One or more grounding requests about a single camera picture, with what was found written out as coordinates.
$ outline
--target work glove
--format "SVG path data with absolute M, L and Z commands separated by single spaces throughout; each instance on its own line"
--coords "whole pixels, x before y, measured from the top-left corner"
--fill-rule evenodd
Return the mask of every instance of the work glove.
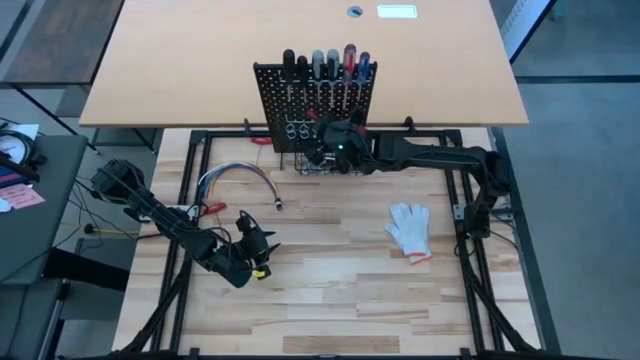
M 384 229 L 409 257 L 411 264 L 431 259 L 428 239 L 429 209 L 419 204 L 413 204 L 409 208 L 405 203 L 397 203 L 391 205 L 389 211 L 394 223 L 385 224 Z

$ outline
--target pegboard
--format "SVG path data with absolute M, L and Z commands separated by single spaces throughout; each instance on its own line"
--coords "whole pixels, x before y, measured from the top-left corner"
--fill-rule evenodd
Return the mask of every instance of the pegboard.
M 322 80 L 320 81 L 314 81 L 313 70 L 310 67 L 309 82 L 305 87 L 302 86 L 296 75 L 291 86 L 291 102 L 287 97 L 287 85 L 282 79 L 282 68 L 282 65 L 258 63 L 253 65 L 264 116 L 276 152 L 304 152 L 317 143 L 313 131 L 315 122 L 307 116 L 309 109 L 313 109 L 319 117 L 331 113 L 339 119 L 344 119 L 349 116 L 352 109 L 359 106 L 363 110 L 366 120 L 378 68 L 376 62 L 370 64 L 370 73 L 361 89 L 355 82 L 347 87 L 347 101 L 344 109 L 345 86 L 342 84 L 342 67 L 338 70 L 333 88 L 333 107 L 331 107 L 331 84 L 328 81 L 326 64 L 322 65 Z M 355 65 L 354 74 L 357 73 L 358 65 Z

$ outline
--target gray floor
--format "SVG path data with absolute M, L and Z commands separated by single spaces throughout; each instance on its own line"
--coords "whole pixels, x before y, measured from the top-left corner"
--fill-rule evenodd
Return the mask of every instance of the gray floor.
M 513 2 L 492 1 L 498 21 Z M 514 65 L 516 74 L 640 73 L 640 2 L 560 3 L 564 16 L 542 24 Z M 635 160 L 640 85 L 526 85 L 520 90 L 531 125 L 505 133 L 563 350 L 634 358 L 640 351 L 640 343 L 634 341 L 640 335 L 640 242 L 633 227 L 640 206 L 634 182 L 640 174 Z M 33 93 L 52 109 L 62 95 Z M 40 123 L 46 134 L 64 133 L 12 91 L 0 91 L 0 116 Z M 77 119 L 66 121 L 78 128 Z M 92 134 L 90 129 L 80 131 Z M 144 148 L 103 152 L 96 156 L 87 151 L 81 176 L 91 176 L 96 167 L 116 157 L 132 161 L 146 176 L 155 165 L 155 157 Z M 92 211 L 118 227 L 137 229 L 120 206 L 88 201 Z M 75 223 L 76 216 L 77 209 L 68 208 L 64 221 Z M 59 235 L 70 230 L 63 226 Z M 115 326 L 115 319 L 70 324 L 59 353 L 104 354 Z

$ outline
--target pink sticky note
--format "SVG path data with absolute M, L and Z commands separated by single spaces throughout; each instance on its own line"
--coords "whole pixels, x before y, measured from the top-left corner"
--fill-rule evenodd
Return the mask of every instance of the pink sticky note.
M 22 209 L 44 202 L 42 196 L 25 184 L 12 185 L 0 189 L 0 198 L 6 200 L 15 209 Z

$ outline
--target screwdriver handle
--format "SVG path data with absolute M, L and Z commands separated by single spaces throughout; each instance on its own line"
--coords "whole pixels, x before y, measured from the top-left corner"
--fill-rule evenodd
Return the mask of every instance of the screwdriver handle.
M 345 85 L 351 84 L 353 79 L 353 67 L 356 61 L 356 46 L 349 44 L 344 47 L 344 56 L 342 58 L 342 67 L 344 73 L 342 74 L 342 83 Z
M 360 86 L 364 85 L 369 76 L 369 61 L 371 60 L 371 54 L 367 51 L 360 54 L 360 62 L 358 63 L 358 77 L 356 83 Z
M 321 50 L 313 52 L 311 66 L 313 67 L 313 77 L 316 81 L 322 80 L 322 65 L 324 64 L 324 54 Z
M 338 77 L 338 66 L 340 66 L 338 50 L 331 49 L 327 52 L 327 66 L 329 68 L 329 81 L 335 82 Z
M 307 57 L 303 55 L 298 56 L 298 78 L 302 86 L 306 86 L 309 82 L 309 63 Z
M 287 49 L 282 53 L 282 66 L 282 77 L 287 85 L 291 85 L 296 72 L 296 54 L 293 50 Z

